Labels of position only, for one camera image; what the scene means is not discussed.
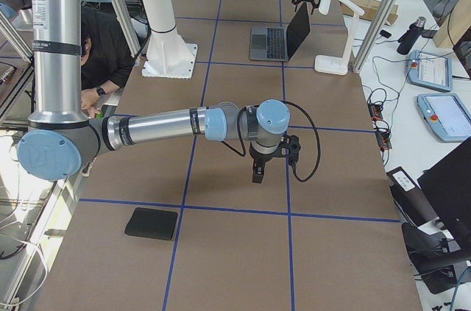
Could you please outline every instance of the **table surface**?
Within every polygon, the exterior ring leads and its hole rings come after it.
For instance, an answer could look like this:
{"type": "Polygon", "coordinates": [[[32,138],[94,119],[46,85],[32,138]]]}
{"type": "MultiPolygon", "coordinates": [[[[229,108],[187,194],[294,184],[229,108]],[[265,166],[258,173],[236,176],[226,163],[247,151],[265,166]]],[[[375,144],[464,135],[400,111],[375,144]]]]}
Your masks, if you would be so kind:
{"type": "MultiPolygon", "coordinates": [[[[429,12],[423,0],[397,0],[398,5],[398,18],[392,26],[385,26],[384,29],[391,32],[391,40],[397,40],[407,29],[408,26],[415,21],[415,19],[422,15],[427,19],[426,29],[438,29],[435,25],[433,16],[429,12]]],[[[345,16],[347,26],[350,26],[351,17],[345,16]]],[[[370,22],[360,21],[356,38],[363,39],[366,31],[368,30],[370,22]]],[[[385,40],[384,37],[378,39],[377,43],[385,40]]],[[[356,41],[354,45],[359,45],[361,41],[356,41]]],[[[364,85],[373,89],[382,87],[386,89],[388,99],[396,98],[396,93],[384,87],[378,82],[378,77],[373,68],[373,57],[381,56],[389,60],[404,60],[407,57],[400,55],[396,52],[398,43],[381,43],[374,46],[364,67],[361,69],[360,75],[364,85]]],[[[419,49],[430,52],[433,54],[444,55],[449,54],[452,49],[439,49],[435,46],[431,39],[424,39],[422,37],[414,45],[413,49],[419,49]]],[[[454,53],[448,55],[452,60],[452,69],[454,76],[468,77],[463,66],[459,62],[454,53]]],[[[439,93],[428,88],[412,85],[409,82],[404,83],[406,80],[406,64],[404,62],[387,62],[380,59],[375,59],[379,79],[383,84],[386,84],[396,90],[399,90],[403,85],[404,88],[400,92],[400,99],[397,104],[397,109],[394,111],[395,102],[386,104],[383,111],[384,118],[393,124],[392,127],[392,149],[389,151],[389,161],[386,164],[386,170],[392,170],[398,166],[402,166],[407,173],[415,180],[420,177],[424,170],[432,167],[436,162],[443,158],[446,154],[452,151],[459,143],[442,143],[431,132],[428,125],[422,118],[419,112],[416,97],[422,93],[439,93]]],[[[471,82],[454,79],[453,92],[457,93],[460,99],[464,102],[468,109],[471,109],[471,82]]],[[[365,89],[365,95],[369,95],[369,90],[365,89]]],[[[427,232],[436,232],[429,226],[425,227],[427,232]]],[[[424,310],[430,310],[436,305],[443,305],[443,303],[450,302],[453,290],[447,290],[443,293],[433,295],[431,294],[423,282],[418,282],[417,287],[421,295],[422,306],[424,310]]],[[[463,285],[457,298],[456,308],[463,307],[469,308],[469,297],[471,295],[471,286],[463,285]]]]}
{"type": "MultiPolygon", "coordinates": [[[[313,179],[296,182],[273,159],[263,184],[252,184],[250,158],[201,137],[104,154],[35,310],[420,310],[360,77],[313,70],[316,54],[343,51],[340,6],[311,16],[289,62],[248,60],[250,27],[286,25],[290,1],[173,0],[179,33],[199,44],[194,74],[135,69],[117,112],[293,101],[319,128],[313,179]],[[126,236],[136,207],[178,212],[173,241],[126,236]]],[[[314,133],[296,111],[288,132],[300,136],[305,176],[314,133]]]]}

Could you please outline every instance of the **white table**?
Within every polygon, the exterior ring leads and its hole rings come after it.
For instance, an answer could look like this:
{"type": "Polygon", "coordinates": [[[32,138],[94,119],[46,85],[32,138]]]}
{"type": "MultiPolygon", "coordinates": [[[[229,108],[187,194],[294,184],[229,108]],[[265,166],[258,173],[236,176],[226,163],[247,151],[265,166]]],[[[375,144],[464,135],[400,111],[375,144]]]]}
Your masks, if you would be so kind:
{"type": "MultiPolygon", "coordinates": [[[[399,17],[392,26],[384,27],[385,30],[392,33],[392,36],[389,38],[390,40],[397,40],[419,16],[424,16],[427,19],[425,25],[426,29],[438,29],[438,26],[435,25],[435,20],[423,0],[397,0],[396,4],[399,7],[399,17]]],[[[352,20],[351,17],[345,16],[344,19],[347,27],[349,27],[352,20]]],[[[369,25],[369,21],[360,20],[355,37],[364,39],[369,25]]],[[[382,37],[378,39],[377,43],[384,40],[386,39],[382,37]]],[[[361,41],[356,40],[354,45],[359,45],[360,43],[361,41]]],[[[407,56],[400,55],[396,52],[398,45],[397,42],[375,45],[360,72],[363,84],[372,89],[377,87],[384,88],[387,92],[387,99],[394,99],[397,94],[378,82],[377,75],[373,68],[373,57],[381,56],[389,60],[406,59],[407,56]]],[[[423,51],[439,55],[448,54],[453,51],[452,49],[438,49],[431,39],[420,37],[414,45],[413,50],[420,50],[422,48],[423,51]]],[[[358,47],[354,48],[354,54],[358,52],[358,49],[358,47]]],[[[449,56],[452,60],[453,75],[467,77],[467,73],[456,55],[453,53],[449,56]]],[[[375,62],[378,67],[381,82],[395,90],[400,90],[406,78],[406,63],[393,63],[379,59],[375,59],[375,62]]],[[[471,109],[471,82],[454,79],[453,92],[459,95],[468,109],[471,109]]],[[[365,96],[368,96],[369,93],[370,91],[365,88],[365,96]]],[[[382,92],[377,93],[373,100],[379,100],[383,97],[382,92]]],[[[383,117],[390,125],[392,124],[392,149],[389,151],[389,161],[385,169],[389,171],[397,166],[402,166],[415,180],[422,175],[424,170],[433,166],[459,144],[441,143],[432,133],[417,107],[416,97],[421,93],[438,92],[407,82],[400,92],[399,103],[397,109],[394,111],[393,119],[392,112],[395,106],[394,101],[387,102],[383,110],[383,117]]],[[[450,302],[453,294],[453,290],[448,290],[433,295],[428,291],[423,282],[417,282],[417,289],[419,290],[424,311],[430,311],[432,307],[443,305],[444,302],[450,302]]],[[[462,307],[467,310],[470,306],[471,285],[468,283],[460,287],[455,309],[462,307]]]]}

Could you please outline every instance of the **laptop screen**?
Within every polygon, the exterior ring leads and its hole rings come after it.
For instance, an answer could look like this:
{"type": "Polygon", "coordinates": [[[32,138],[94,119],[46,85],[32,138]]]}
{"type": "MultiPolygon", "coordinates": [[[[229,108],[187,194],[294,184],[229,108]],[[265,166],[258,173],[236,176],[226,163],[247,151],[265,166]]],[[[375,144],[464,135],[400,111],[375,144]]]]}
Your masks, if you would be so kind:
{"type": "Polygon", "coordinates": [[[286,29],[288,57],[290,59],[309,35],[310,31],[308,5],[303,2],[286,29]]]}

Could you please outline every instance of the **cardboard box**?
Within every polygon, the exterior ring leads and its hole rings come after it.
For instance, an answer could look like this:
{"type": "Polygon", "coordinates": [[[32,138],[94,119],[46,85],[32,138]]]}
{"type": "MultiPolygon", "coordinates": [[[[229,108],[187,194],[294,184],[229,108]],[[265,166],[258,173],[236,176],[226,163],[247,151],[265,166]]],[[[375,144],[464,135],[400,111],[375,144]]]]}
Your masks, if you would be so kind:
{"type": "MultiPolygon", "coordinates": [[[[378,10],[380,6],[380,1],[377,0],[350,0],[357,6],[361,7],[364,11],[365,14],[360,16],[361,19],[366,19],[367,21],[372,21],[373,18],[375,17],[376,11],[378,10]]],[[[344,15],[353,15],[353,11],[345,6],[344,4],[341,4],[341,10],[344,13],[344,15]]],[[[397,5],[395,4],[391,8],[391,12],[389,13],[389,16],[387,18],[387,21],[389,24],[393,24],[397,19],[397,5]]]]}

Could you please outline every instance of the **blue and white tablet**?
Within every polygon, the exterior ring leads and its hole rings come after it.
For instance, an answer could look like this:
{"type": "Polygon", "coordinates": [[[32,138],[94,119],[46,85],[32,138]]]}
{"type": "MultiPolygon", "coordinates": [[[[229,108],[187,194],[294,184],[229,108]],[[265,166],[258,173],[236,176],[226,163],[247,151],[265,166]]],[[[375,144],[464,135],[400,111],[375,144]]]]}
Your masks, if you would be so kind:
{"type": "Polygon", "coordinates": [[[407,69],[409,81],[413,85],[442,92],[450,92],[453,89],[449,57],[414,50],[409,54],[407,69]]]}
{"type": "Polygon", "coordinates": [[[455,93],[420,94],[417,105],[440,140],[462,142],[471,137],[471,114],[455,93]]]}

